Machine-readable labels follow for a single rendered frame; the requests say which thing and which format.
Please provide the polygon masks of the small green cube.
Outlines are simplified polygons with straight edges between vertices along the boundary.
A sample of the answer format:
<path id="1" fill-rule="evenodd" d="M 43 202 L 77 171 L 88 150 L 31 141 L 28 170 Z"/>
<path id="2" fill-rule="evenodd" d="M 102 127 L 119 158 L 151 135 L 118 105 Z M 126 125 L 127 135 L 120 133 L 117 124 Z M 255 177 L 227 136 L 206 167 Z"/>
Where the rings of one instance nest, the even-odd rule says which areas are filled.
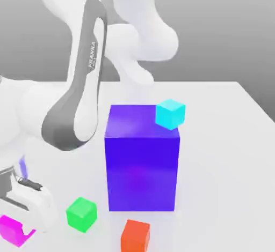
<path id="1" fill-rule="evenodd" d="M 66 216 L 69 226 L 85 233 L 97 220 L 97 204 L 79 197 L 66 209 Z"/>

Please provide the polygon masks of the small cyan cube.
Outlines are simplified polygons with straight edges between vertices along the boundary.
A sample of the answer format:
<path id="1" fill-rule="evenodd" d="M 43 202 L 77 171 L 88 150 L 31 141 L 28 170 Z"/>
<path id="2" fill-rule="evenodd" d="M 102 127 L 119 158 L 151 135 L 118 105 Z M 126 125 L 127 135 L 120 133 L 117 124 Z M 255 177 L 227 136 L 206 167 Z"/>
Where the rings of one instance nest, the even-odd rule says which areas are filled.
<path id="1" fill-rule="evenodd" d="M 178 128 L 185 121 L 186 105 L 167 99 L 155 108 L 155 123 L 169 130 Z"/>

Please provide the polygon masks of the small magenta cube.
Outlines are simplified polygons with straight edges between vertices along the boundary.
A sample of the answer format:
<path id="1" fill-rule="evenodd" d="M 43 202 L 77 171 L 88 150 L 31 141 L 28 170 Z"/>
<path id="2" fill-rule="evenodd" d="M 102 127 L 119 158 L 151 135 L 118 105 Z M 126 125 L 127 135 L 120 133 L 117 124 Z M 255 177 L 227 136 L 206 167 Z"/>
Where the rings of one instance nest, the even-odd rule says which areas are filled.
<path id="1" fill-rule="evenodd" d="M 21 247 L 34 233 L 32 229 L 27 235 L 23 232 L 23 224 L 6 215 L 0 217 L 0 235 L 7 242 Z"/>

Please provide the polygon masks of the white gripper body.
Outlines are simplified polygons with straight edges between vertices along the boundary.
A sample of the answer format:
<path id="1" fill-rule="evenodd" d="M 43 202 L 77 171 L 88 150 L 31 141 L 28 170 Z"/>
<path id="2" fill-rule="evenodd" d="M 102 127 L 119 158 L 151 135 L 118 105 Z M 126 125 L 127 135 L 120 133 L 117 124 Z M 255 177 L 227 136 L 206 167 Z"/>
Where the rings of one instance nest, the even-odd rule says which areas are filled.
<path id="1" fill-rule="evenodd" d="M 6 215 L 23 225 L 23 232 L 48 231 L 58 219 L 52 194 L 47 188 L 37 191 L 28 187 L 14 187 L 0 198 L 0 216 Z"/>

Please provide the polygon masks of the small orange cube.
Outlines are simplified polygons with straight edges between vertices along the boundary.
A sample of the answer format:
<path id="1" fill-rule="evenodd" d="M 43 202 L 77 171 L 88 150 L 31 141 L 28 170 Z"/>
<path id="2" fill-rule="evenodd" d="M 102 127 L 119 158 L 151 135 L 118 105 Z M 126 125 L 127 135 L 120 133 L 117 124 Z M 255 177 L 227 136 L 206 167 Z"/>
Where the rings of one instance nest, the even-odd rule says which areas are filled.
<path id="1" fill-rule="evenodd" d="M 147 252 L 150 224 L 128 219 L 120 239 L 121 252 Z"/>

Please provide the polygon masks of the large blue box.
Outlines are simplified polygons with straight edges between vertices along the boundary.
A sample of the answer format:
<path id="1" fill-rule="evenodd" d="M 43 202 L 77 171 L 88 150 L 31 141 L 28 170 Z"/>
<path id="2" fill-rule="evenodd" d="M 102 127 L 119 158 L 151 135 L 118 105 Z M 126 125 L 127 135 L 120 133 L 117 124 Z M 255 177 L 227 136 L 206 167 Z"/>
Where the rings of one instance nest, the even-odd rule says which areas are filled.
<path id="1" fill-rule="evenodd" d="M 174 211 L 178 129 L 155 122 L 154 105 L 111 105 L 104 143 L 110 211 Z"/>

